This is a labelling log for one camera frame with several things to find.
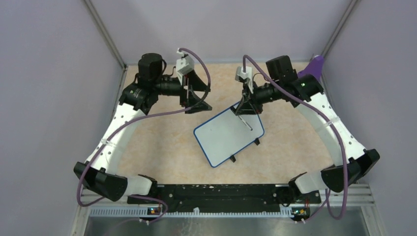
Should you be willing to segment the blue framed whiteboard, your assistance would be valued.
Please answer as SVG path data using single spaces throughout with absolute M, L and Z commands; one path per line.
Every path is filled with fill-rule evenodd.
M 233 113 L 235 103 L 193 130 L 209 165 L 218 167 L 227 160 L 236 161 L 235 155 L 250 144 L 260 144 L 265 129 L 259 115 L 241 115 L 253 128 L 250 131 Z

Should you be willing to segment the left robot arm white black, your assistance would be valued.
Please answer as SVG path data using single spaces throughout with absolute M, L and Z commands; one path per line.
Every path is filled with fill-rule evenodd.
M 113 202 L 129 195 L 139 195 L 145 203 L 157 199 L 155 179 L 141 174 L 120 176 L 118 168 L 139 122 L 153 117 L 150 110 L 160 96 L 178 97 L 181 113 L 193 114 L 212 109 L 205 101 L 211 82 L 203 82 L 195 72 L 195 62 L 201 61 L 200 57 L 186 48 L 179 48 L 177 53 L 179 59 L 174 75 L 165 73 L 167 63 L 160 54 L 146 53 L 138 61 L 138 73 L 134 81 L 123 89 L 105 134 L 93 153 L 74 166 L 74 174 L 79 180 L 76 197 L 80 206 L 84 206 L 81 200 L 83 189 Z

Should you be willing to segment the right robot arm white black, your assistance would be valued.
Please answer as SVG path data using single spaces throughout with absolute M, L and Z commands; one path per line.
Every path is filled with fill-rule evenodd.
M 357 141 L 331 107 L 320 83 L 323 56 L 314 56 L 300 72 L 292 67 L 289 56 L 279 56 L 266 62 L 266 83 L 254 82 L 253 69 L 238 66 L 235 80 L 243 84 L 242 97 L 232 111 L 236 116 L 259 115 L 263 105 L 276 100 L 290 102 L 312 125 L 325 144 L 333 164 L 320 171 L 302 173 L 289 181 L 288 195 L 301 203 L 308 193 L 325 190 L 340 193 L 364 177 L 380 160 L 375 149 L 366 149 Z

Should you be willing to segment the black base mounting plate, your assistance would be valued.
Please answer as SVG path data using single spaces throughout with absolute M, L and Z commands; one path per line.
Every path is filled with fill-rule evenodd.
M 279 212 L 296 204 L 319 204 L 318 191 L 296 195 L 286 184 L 165 184 L 151 191 L 168 212 L 261 213 Z

